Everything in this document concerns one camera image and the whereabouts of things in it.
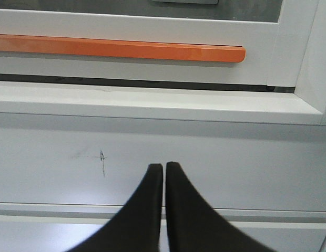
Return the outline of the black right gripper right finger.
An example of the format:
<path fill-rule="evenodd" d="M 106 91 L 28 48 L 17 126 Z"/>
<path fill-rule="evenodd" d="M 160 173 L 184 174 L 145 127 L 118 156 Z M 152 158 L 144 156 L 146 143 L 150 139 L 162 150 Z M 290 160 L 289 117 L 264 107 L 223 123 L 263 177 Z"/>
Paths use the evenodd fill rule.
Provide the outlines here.
<path fill-rule="evenodd" d="M 177 162 L 166 165 L 165 196 L 170 251 L 271 251 L 219 215 Z"/>

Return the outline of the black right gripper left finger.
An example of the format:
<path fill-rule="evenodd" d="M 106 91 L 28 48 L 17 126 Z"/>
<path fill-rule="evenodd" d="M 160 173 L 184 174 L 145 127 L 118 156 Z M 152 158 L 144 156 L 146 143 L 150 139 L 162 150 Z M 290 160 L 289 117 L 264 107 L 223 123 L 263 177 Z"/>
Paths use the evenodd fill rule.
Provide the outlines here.
<path fill-rule="evenodd" d="M 149 165 L 117 214 L 70 251 L 159 251 L 162 188 L 162 165 Z"/>

